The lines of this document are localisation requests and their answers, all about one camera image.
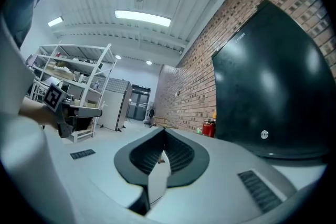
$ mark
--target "brick wall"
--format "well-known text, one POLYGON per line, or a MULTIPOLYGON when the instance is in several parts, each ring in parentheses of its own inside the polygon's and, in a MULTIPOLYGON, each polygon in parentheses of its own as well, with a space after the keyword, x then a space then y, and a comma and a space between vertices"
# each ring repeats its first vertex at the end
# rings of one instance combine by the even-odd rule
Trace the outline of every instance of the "brick wall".
MULTIPOLYGON (((155 96, 157 116, 179 129, 195 132, 216 109, 211 55, 230 39, 262 0, 226 0, 177 68, 164 66, 155 96)), ((320 47, 336 78, 336 37, 321 0, 270 0, 293 19, 320 47)))

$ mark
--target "black display monitor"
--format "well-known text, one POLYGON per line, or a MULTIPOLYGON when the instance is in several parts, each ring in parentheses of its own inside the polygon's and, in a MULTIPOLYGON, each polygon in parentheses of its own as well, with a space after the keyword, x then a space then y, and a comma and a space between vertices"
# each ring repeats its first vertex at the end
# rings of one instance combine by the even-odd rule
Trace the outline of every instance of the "black display monitor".
POLYGON ((215 137, 259 156, 327 154, 336 85, 313 39, 269 1, 213 55, 215 137))

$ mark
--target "fluorescent light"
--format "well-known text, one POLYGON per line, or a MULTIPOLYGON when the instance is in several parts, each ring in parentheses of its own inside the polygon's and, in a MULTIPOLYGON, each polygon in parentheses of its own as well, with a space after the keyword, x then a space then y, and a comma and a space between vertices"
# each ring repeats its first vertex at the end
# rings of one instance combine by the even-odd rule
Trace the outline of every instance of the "fluorescent light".
POLYGON ((170 19, 142 12, 131 12, 129 10, 115 10, 114 14, 119 19, 141 20, 163 26, 170 25, 170 19))
POLYGON ((51 27, 51 26, 59 24, 61 22, 63 22, 62 17, 58 17, 55 20, 52 20, 51 22, 48 22, 48 25, 51 27))

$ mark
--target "glass door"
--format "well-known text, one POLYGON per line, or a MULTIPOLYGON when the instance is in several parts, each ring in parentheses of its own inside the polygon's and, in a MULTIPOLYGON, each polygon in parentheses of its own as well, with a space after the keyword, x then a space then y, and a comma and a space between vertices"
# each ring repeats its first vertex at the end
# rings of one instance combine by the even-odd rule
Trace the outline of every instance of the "glass door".
POLYGON ((132 87, 133 91, 127 117, 137 121, 143 121, 146 116, 151 89, 136 85, 132 87))

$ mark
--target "ceiling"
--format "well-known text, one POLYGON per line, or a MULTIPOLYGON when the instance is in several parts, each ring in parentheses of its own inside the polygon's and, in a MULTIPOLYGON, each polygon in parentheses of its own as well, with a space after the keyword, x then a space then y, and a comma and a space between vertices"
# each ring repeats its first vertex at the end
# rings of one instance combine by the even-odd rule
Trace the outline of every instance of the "ceiling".
POLYGON ((125 57, 176 66, 224 0, 41 0, 39 22, 62 16, 51 31, 62 43, 112 43, 125 57), (129 9, 172 19, 170 27, 117 19, 116 9, 129 9))

